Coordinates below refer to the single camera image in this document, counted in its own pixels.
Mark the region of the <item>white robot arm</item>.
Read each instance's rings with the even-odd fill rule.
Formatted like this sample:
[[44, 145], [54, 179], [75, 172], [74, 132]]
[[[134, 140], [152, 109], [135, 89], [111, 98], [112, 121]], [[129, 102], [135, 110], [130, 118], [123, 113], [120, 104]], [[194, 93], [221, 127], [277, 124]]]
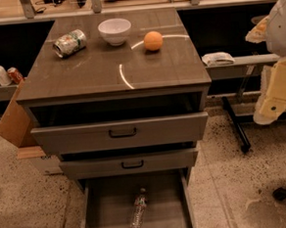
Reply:
[[259, 29], [267, 51], [279, 57], [261, 73], [261, 95], [256, 102], [254, 122], [270, 125], [286, 110], [286, 0], [278, 0], [268, 16], [253, 30]]

